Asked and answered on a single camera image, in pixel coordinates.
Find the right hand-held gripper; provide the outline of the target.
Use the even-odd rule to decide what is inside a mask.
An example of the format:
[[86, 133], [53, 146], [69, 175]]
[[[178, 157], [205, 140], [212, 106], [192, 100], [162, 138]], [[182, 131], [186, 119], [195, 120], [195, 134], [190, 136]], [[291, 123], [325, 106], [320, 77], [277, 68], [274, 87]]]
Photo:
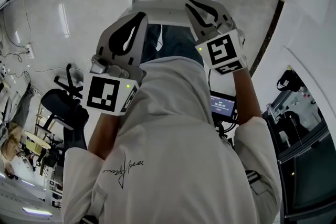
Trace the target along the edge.
[[[212, 15], [216, 26], [207, 23], [196, 8]], [[247, 68], [243, 32], [233, 28], [233, 19], [223, 4], [213, 0], [188, 0], [185, 11], [199, 40], [196, 50], [211, 70], [224, 75]]]

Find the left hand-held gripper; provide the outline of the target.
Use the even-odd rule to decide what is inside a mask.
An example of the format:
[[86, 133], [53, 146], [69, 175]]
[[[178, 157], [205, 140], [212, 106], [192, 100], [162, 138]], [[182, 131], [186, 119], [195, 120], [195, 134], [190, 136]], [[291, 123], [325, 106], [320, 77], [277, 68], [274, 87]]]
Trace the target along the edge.
[[137, 12], [119, 18], [103, 31], [90, 72], [84, 76], [85, 108], [125, 115], [146, 75], [139, 65], [147, 27], [147, 15]]

